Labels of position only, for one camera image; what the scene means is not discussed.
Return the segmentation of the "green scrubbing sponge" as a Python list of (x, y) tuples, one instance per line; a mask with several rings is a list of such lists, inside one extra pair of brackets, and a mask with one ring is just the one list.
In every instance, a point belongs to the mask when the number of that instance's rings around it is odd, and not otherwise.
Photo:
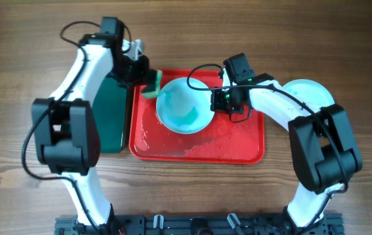
[(163, 77), (163, 72), (161, 70), (151, 69), (145, 80), (145, 88), (141, 90), (141, 94), (146, 99), (153, 99), (159, 96), (161, 91), (161, 78)]

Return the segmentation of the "white plate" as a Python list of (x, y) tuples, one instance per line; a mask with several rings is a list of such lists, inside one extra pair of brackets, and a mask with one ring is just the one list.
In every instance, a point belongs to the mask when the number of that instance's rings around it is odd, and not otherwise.
[(320, 83), (308, 79), (297, 79), (286, 83), (284, 89), (289, 93), (321, 106), (335, 103), (331, 93)]
[(163, 86), (156, 101), (159, 121), (179, 134), (194, 134), (205, 129), (215, 112), (210, 109), (211, 92), (195, 78), (176, 78)]

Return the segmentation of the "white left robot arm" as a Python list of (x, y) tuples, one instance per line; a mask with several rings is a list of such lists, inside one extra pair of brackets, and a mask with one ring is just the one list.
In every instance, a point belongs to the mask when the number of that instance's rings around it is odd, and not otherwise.
[(74, 221), (56, 221), (56, 233), (117, 234), (121, 226), (97, 175), (101, 142), (125, 124), (118, 117), (125, 117), (126, 103), (118, 104), (116, 96), (145, 86), (145, 95), (156, 97), (162, 72), (150, 68), (140, 39), (106, 31), (84, 35), (76, 46), (61, 85), (33, 102), (27, 137), (35, 139), (39, 162), (50, 169), (51, 180), (65, 184), (77, 210)]

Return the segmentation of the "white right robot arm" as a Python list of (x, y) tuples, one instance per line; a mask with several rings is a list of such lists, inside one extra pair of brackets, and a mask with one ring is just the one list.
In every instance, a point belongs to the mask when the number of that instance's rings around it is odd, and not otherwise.
[(324, 106), (293, 95), (269, 74), (219, 73), (223, 83), (211, 90), (233, 112), (243, 105), (266, 114), (288, 131), (293, 169), (299, 180), (294, 198), (284, 209), (283, 233), (303, 234), (324, 221), (332, 197), (343, 194), (363, 167), (345, 109)]

